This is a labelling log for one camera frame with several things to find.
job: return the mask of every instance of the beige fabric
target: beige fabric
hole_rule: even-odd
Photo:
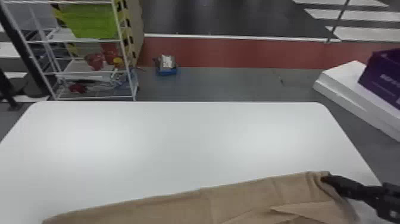
[[[308,172],[146,198],[47,219],[43,224],[348,224],[351,206]]]

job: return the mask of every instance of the black pole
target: black pole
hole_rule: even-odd
[[[347,10],[347,7],[349,6],[349,4],[350,4],[350,0],[346,0],[345,4],[342,7],[342,10],[340,11],[339,17],[337,18],[337,20],[335,22],[335,25],[332,27],[332,30],[330,32],[330,36],[329,36],[328,40],[326,41],[326,43],[330,43],[330,41],[334,37],[336,28],[338,28],[339,23],[342,20],[343,14]]]
[[[40,75],[39,69],[31,60],[21,36],[18,34],[18,31],[15,30],[15,28],[12,26],[7,15],[4,13],[2,4],[0,4],[0,23],[2,24],[4,31],[10,38],[12,44],[14,44],[15,49],[20,54],[21,59],[24,61],[24,64],[28,68],[28,71],[30,75],[32,75],[32,78],[35,81],[36,85],[39,87],[44,95],[50,95],[49,89],[46,86],[46,83],[44,82],[42,76]]]
[[[3,70],[0,69],[0,92],[9,103],[9,110],[18,110],[20,108],[20,104],[17,104],[13,96],[11,96],[10,91],[12,91],[12,89],[12,84],[5,76]]]

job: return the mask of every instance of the white floor line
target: white floor line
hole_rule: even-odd
[[[0,58],[20,58],[11,42],[0,42]]]
[[[9,79],[12,78],[23,78],[26,75],[26,72],[4,72],[5,76]]]
[[[305,10],[314,18],[322,18],[330,20],[337,19],[340,14],[340,10],[316,10],[316,9],[305,9]],[[343,15],[343,20],[400,22],[400,13],[347,10]]]
[[[342,41],[400,42],[400,29],[337,27],[335,35]]]
[[[40,97],[40,98],[32,98],[32,97],[28,97],[25,95],[14,96],[14,100],[16,102],[41,102],[41,101],[46,101],[48,99],[49,99],[49,96]]]
[[[177,34],[159,34],[145,33],[146,38],[192,38],[192,39],[234,39],[234,40],[261,40],[261,41],[310,41],[325,42],[326,38],[286,38],[276,36],[229,36],[229,35],[177,35]],[[339,39],[333,39],[332,42],[340,42]]]
[[[319,4],[319,5],[343,5],[346,0],[293,0],[296,3],[306,4]],[[363,5],[363,6],[381,6],[386,7],[387,5],[376,0],[351,0],[350,5]]]

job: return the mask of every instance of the white table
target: white table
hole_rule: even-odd
[[[0,143],[0,223],[319,170],[379,184],[317,103],[40,102]]]

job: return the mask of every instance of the gray floor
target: gray floor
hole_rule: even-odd
[[[400,185],[400,143],[312,89],[320,70],[181,68],[177,76],[158,77],[153,68],[139,72],[140,101],[320,102],[334,115],[382,182]],[[19,112],[0,104],[0,139]]]

